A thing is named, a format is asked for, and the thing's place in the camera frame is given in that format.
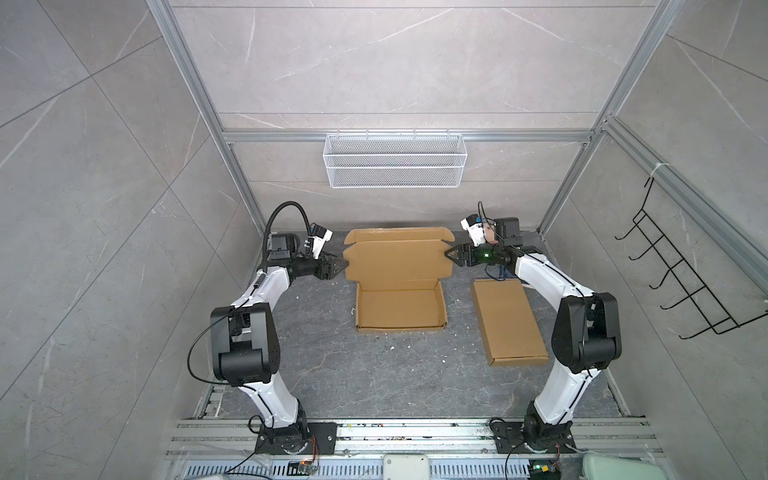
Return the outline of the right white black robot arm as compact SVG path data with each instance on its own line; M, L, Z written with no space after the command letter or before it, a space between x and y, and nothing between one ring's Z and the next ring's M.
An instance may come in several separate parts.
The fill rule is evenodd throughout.
M470 241L450 248L445 256L460 267L498 265L511 271L556 309L551 337L555 363L521 427L522 444L544 452L565 444L574 411L589 385L620 357L619 309L612 294L579 284L538 248L525 246L517 221L470 215L460 222Z

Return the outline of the brown cardboard box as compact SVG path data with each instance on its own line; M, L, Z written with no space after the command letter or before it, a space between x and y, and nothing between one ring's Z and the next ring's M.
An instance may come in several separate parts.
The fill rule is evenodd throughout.
M541 366L549 354L522 283L476 279L472 295L488 364Z

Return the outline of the brown cardboard sheet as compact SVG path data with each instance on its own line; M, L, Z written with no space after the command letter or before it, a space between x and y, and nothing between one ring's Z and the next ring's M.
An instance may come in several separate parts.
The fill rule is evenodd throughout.
M359 331L434 331L447 324L441 281L452 275L445 257L454 234L445 227L350 231L343 258L357 283Z

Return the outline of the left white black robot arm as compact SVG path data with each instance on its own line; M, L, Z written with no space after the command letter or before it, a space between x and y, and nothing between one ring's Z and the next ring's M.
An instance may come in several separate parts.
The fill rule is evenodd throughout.
M303 247L294 234L274 236L267 243L267 264L246 292L211 313L213 374L249 397L271 443L304 443L310 437L305 411L279 373L281 350L272 308L296 278L329 280L346 268L344 260L323 251L332 236L316 224Z

